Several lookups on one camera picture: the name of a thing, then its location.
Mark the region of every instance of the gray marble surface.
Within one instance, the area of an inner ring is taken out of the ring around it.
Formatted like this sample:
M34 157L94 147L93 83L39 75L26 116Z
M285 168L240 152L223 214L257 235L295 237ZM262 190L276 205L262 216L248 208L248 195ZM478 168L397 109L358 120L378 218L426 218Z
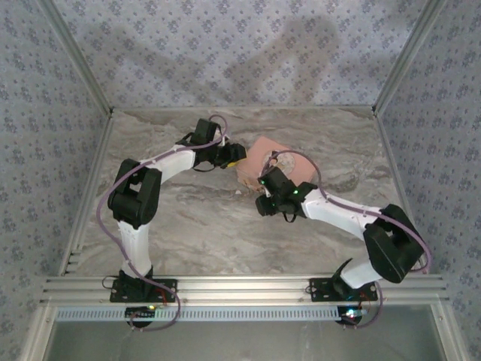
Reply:
M100 174L95 207L125 158L155 156L192 131L211 110L115 113ZM260 136L301 150L317 161L327 191L354 202L399 204L395 185L368 114L335 108L257 110L238 108L227 117L231 138L249 147ZM365 254L363 242L326 223L281 215L261 217L258 193L237 182L235 169L202 174L185 171L162 185L150 227L154 272L166 275L332 272L344 260ZM105 207L109 229L116 222ZM122 258L95 221L83 239L77 275L116 274Z

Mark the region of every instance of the black mounting bracket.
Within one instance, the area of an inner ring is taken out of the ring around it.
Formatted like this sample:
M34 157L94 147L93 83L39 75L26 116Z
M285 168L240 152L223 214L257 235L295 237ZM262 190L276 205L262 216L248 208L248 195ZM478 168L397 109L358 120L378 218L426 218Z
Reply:
M348 296L342 296L334 289L332 278L311 278L306 292L312 302L361 302L377 301L377 288L374 282L352 290Z
M153 270L145 276L152 281L170 288L177 292L177 280L169 278L153 278ZM175 303L174 295L161 288L155 287L142 281L140 278L132 278L120 271L119 277L113 281L110 290L110 302L112 303Z

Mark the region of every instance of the enclosure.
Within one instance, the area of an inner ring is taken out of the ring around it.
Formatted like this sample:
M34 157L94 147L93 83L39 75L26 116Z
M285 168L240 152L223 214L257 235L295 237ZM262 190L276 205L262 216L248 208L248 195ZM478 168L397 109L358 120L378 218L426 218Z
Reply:
M309 302L310 278L330 277L345 260L365 255L364 243L327 223L261 217L259 193L237 179L235 167L185 171L161 188L150 227L154 274L179 279L187 311L261 307L279 314L247 322L184 314L187 322L165 331L168 337L242 339L237 348L196 351L210 359L280 359L277 351L287 359L356 359L357 347L374 359L481 357L481 5L8 0L0 6L0 359L135 357L133 346L118 342L146 335L128 334L123 317L100 316L125 306L110 305L102 288L122 257L98 227L95 209L124 159L168 150L212 114L223 115L231 140L247 149L265 136L311 156L322 185L336 196L400 205L434 262L431 275L410 275L399 286L383 282L384 315L350 336L336 328L335 317L316 316L299 302ZM107 207L101 217L116 231ZM329 307L317 311L327 314ZM289 319L293 310L307 313ZM276 333L281 321L283 333ZM252 335L241 338L247 328ZM396 328L408 347L380 341ZM422 329L425 338L413 340L410 329ZM62 337L73 334L85 343L65 347ZM89 354L96 335L106 334L116 340L111 349ZM316 344L327 337L324 347ZM275 339L285 351L262 347ZM346 342L352 347L335 347ZM194 357L174 346L169 352Z

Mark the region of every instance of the patterned wallpaper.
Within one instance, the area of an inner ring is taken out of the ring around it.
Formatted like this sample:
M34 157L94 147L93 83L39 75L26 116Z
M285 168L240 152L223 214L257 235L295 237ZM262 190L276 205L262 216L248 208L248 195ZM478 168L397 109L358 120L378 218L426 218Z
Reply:
M416 222L481 359L481 4L450 0L382 115Z
M425 0L55 0L115 107L372 105Z
M0 359L65 250L104 121L36 3L0 2Z

